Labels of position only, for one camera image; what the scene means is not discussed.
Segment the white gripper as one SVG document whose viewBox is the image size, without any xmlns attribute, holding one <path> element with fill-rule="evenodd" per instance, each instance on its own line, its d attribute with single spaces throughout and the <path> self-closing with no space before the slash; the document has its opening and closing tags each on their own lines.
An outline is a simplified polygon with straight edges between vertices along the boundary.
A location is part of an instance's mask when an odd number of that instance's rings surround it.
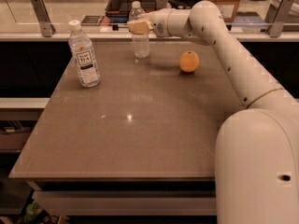
<svg viewBox="0 0 299 224">
<path fill-rule="evenodd" d="M 135 35 L 147 35 L 152 30 L 157 37 L 170 37 L 168 17 L 171 12 L 171 8 L 163 8 L 150 12 L 147 15 L 148 20 L 129 21 L 129 31 Z"/>
</svg>

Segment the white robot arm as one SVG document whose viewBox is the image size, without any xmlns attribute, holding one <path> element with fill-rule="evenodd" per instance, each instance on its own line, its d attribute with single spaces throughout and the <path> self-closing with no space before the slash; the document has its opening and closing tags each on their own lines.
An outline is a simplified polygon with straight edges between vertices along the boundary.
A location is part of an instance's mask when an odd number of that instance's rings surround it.
<svg viewBox="0 0 299 224">
<path fill-rule="evenodd" d="M 128 26 L 136 35 L 204 39 L 244 107 L 217 136 L 217 223 L 299 224 L 299 103 L 229 33 L 218 7 L 163 8 Z"/>
</svg>

